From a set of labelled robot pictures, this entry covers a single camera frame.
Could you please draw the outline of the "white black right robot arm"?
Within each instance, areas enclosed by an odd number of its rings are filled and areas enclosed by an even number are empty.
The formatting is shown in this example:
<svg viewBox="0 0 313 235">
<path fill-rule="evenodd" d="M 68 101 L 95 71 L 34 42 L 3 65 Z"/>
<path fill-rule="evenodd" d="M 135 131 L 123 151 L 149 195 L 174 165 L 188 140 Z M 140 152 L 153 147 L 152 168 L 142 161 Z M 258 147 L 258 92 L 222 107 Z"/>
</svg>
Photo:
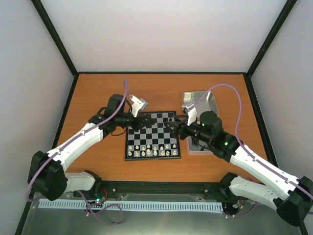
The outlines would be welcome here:
<svg viewBox="0 0 313 235">
<path fill-rule="evenodd" d="M 260 183 L 230 174 L 226 187 L 232 195 L 266 205 L 288 224 L 299 227 L 313 207 L 313 182 L 284 172 L 254 153 L 236 136 L 224 131 L 222 120 L 213 112 L 186 115 L 185 120 L 164 124 L 181 140 L 192 137 L 202 141 L 216 157 L 236 165 L 257 178 Z"/>
</svg>

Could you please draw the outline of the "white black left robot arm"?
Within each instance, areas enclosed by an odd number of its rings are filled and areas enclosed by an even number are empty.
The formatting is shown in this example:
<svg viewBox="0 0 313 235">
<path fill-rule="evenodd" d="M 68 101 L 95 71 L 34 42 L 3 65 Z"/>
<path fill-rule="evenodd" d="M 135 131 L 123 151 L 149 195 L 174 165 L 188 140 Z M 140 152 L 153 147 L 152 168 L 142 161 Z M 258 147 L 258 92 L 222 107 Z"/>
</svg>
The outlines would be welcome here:
<svg viewBox="0 0 313 235">
<path fill-rule="evenodd" d="M 92 116 L 84 127 L 69 140 L 48 152 L 36 152 L 31 161 L 28 175 L 27 195 L 31 189 L 39 192 L 50 201 L 58 199 L 66 192 L 85 191 L 96 197 L 102 191 L 101 178 L 85 170 L 80 173 L 68 173 L 69 166 L 87 149 L 103 140 L 117 127 L 131 127 L 138 131 L 153 120 L 142 111 L 148 103 L 134 95 L 126 98 L 114 94 L 105 107 Z"/>
</svg>

